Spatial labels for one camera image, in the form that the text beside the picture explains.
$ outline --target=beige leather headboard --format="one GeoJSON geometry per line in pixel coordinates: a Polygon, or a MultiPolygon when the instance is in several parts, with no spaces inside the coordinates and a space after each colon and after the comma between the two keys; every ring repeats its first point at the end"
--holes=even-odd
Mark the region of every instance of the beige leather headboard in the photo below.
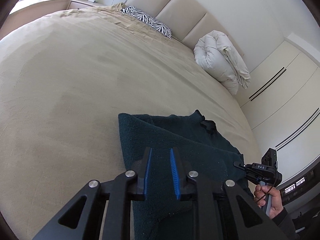
{"type": "Polygon", "coordinates": [[[127,0],[132,5],[163,22],[172,30],[172,36],[191,49],[198,40],[212,30],[228,35],[243,57],[243,52],[217,19],[196,0],[127,0]]]}

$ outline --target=mattress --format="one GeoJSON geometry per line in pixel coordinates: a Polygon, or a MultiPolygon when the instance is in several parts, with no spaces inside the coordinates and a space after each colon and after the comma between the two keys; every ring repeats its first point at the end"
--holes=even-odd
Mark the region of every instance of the mattress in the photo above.
{"type": "Polygon", "coordinates": [[[0,41],[0,209],[20,240],[88,181],[125,170],[119,113],[199,109],[246,163],[261,158],[237,101],[191,49],[120,7],[56,12],[0,41]]]}

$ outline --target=black sleeve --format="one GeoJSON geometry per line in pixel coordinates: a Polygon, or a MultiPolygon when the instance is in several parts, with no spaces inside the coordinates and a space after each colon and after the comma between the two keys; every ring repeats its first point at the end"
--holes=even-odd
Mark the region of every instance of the black sleeve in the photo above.
{"type": "Polygon", "coordinates": [[[274,217],[272,221],[281,229],[282,232],[284,232],[289,240],[300,239],[299,235],[296,233],[292,219],[285,208],[283,208],[283,210],[274,217]]]}

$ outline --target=silver bolt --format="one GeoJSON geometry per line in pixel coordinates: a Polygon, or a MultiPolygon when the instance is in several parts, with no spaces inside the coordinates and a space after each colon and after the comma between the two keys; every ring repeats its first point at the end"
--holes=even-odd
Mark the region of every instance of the silver bolt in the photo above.
{"type": "Polygon", "coordinates": [[[233,187],[235,185],[235,182],[231,179],[226,180],[226,185],[228,187],[233,187]]]}
{"type": "Polygon", "coordinates": [[[92,180],[89,182],[89,187],[97,187],[98,186],[98,182],[96,180],[92,180]]]}
{"type": "Polygon", "coordinates": [[[135,174],[136,174],[136,173],[135,173],[134,171],[127,171],[127,172],[125,173],[125,175],[126,175],[127,177],[133,177],[135,174]]]}
{"type": "Polygon", "coordinates": [[[192,178],[198,177],[199,173],[196,171],[189,171],[189,176],[192,178]]]}

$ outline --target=person's arm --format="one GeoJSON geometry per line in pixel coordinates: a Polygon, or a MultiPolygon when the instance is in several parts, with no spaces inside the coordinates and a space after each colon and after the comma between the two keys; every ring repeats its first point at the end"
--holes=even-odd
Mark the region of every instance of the person's arm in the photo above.
{"type": "MultiPolygon", "coordinates": [[[[259,198],[261,198],[272,186],[256,186],[256,190],[254,192],[255,198],[254,201],[256,202],[259,198]]],[[[280,191],[276,188],[272,187],[272,189],[269,192],[271,196],[271,208],[269,217],[272,219],[272,221],[279,226],[282,232],[287,236],[289,240],[297,240],[299,239],[299,235],[296,233],[296,229],[294,227],[294,224],[285,210],[285,208],[282,206],[282,200],[280,191]]],[[[257,204],[259,207],[264,206],[266,204],[266,201],[262,198],[257,204]]]]}

